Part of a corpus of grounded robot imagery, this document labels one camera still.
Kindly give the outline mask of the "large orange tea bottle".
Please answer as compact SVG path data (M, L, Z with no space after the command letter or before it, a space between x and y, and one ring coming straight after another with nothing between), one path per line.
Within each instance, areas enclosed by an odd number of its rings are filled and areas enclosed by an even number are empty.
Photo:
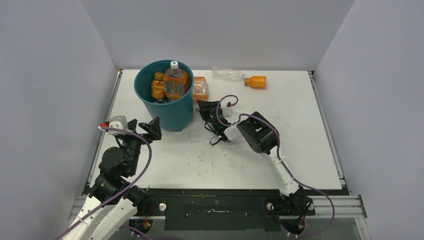
M171 101L182 98L189 90L188 73L180 68L179 63L175 60L170 62L163 77L163 87L165 96Z

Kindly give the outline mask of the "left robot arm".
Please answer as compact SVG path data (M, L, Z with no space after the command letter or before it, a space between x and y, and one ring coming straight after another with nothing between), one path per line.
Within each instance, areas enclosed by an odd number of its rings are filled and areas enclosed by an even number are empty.
M147 171L153 151L150 144L162 138L160 118L150 122L127 121L115 116L98 127L114 136L117 146L104 151L99 175L72 224L59 240L108 240L130 217L150 211L147 189L136 182Z

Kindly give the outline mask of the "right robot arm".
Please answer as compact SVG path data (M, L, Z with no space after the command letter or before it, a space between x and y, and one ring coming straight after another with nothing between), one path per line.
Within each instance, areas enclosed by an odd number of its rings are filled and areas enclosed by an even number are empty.
M224 118L224 112L218 101L197 100L199 114L206 130L212 132L217 141L230 143L244 139L253 152L261 154L277 183L281 199L266 200L265 207L269 215L278 216L313 216L313 200L305 194L304 188L289 174L283 164L283 158L272 154L278 147L279 135L275 128L259 112L255 111L246 119L230 124Z

